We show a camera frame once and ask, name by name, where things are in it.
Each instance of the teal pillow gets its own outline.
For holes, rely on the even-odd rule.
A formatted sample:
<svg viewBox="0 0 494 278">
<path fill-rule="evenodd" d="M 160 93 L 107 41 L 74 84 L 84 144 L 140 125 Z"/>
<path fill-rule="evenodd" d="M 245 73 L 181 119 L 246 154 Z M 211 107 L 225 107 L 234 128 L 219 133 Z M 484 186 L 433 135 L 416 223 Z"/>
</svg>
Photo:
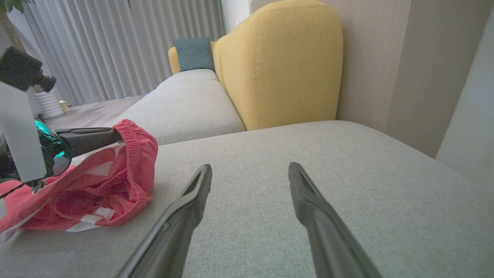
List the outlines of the teal pillow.
<svg viewBox="0 0 494 278">
<path fill-rule="evenodd" d="M 175 40 L 180 71 L 191 69 L 214 70 L 209 37 Z"/>
</svg>

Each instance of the yellow cushion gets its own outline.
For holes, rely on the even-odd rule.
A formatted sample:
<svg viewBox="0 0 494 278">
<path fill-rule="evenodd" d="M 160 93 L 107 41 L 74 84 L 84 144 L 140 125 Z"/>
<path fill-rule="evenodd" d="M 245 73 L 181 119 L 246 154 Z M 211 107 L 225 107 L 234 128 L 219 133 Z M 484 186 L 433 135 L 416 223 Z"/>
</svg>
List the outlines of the yellow cushion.
<svg viewBox="0 0 494 278">
<path fill-rule="evenodd" d="M 211 50 L 213 53 L 214 71 L 223 87 L 225 87 L 225 82 L 223 80 L 223 67 L 221 66 L 221 43 L 225 37 L 226 36 L 219 38 L 214 44 L 214 48 Z"/>
<path fill-rule="evenodd" d="M 343 36 L 333 8 L 269 4 L 226 35 L 220 51 L 225 89 L 247 130 L 335 119 Z"/>
<path fill-rule="evenodd" d="M 213 51 L 213 46 L 215 42 L 211 42 L 211 52 Z M 172 47 L 168 50 L 168 59 L 170 60 L 171 72 L 177 74 L 180 72 L 180 64 L 178 63 L 177 48 Z"/>
</svg>

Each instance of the gray fabric upholstery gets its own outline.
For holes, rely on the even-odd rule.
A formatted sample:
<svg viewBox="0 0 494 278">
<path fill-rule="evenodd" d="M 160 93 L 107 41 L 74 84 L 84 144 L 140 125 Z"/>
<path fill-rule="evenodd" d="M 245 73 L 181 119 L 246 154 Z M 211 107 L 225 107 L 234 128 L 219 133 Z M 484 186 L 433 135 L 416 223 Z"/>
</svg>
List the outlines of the gray fabric upholstery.
<svg viewBox="0 0 494 278">
<path fill-rule="evenodd" d="M 127 224 L 22 231 L 0 277 L 113 277 L 204 163 L 213 169 L 184 277 L 314 277 L 288 164 L 304 166 L 384 277 L 492 277 L 494 192 L 370 128 L 325 121 L 160 146 L 154 200 Z"/>
<path fill-rule="evenodd" d="M 228 94 L 212 70 L 173 75 L 115 121 L 130 119 L 159 145 L 245 131 Z"/>
</svg>

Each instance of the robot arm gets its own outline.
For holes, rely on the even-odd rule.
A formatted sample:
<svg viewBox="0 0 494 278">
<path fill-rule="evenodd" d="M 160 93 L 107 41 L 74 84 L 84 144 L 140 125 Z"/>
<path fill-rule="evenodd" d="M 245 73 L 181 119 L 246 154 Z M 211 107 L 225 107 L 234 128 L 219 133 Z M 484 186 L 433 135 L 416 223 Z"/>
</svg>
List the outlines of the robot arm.
<svg viewBox="0 0 494 278">
<path fill-rule="evenodd" d="M 122 140 L 111 128 L 53 131 L 35 121 L 25 91 L 40 85 L 49 92 L 56 82 L 41 65 L 14 47 L 0 58 L 0 183 L 18 180 L 33 192 L 45 178 L 62 174 L 73 157 Z"/>
<path fill-rule="evenodd" d="M 182 277 L 193 231 L 206 209 L 211 179 L 211 166 L 202 165 L 121 268 L 118 278 Z M 290 163 L 288 179 L 295 214 L 307 228 L 317 277 L 382 278 L 300 164 Z"/>
</svg>

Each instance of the beige wall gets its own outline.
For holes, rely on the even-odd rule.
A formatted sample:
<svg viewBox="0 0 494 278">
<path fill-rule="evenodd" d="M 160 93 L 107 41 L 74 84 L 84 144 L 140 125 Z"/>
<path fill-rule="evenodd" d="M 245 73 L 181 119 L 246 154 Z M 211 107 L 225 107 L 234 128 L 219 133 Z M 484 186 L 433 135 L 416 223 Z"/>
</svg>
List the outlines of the beige wall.
<svg viewBox="0 0 494 278">
<path fill-rule="evenodd" d="M 343 26 L 338 119 L 385 131 L 411 0 L 324 0 Z"/>
<path fill-rule="evenodd" d="M 250 14 L 252 14 L 253 12 L 259 10 L 259 8 L 262 8 L 267 4 L 271 4 L 279 0 L 248 0 L 248 1 L 249 1 Z"/>
<path fill-rule="evenodd" d="M 223 16 L 225 20 L 226 34 L 230 33 L 237 21 L 244 21 L 250 16 L 249 0 L 222 0 Z"/>
<path fill-rule="evenodd" d="M 494 188 L 494 8 L 436 159 Z"/>
<path fill-rule="evenodd" d="M 436 157 L 492 3 L 412 1 L 387 134 Z"/>
<path fill-rule="evenodd" d="M 435 157 L 493 0 L 324 0 L 343 26 L 337 119 Z"/>
</svg>

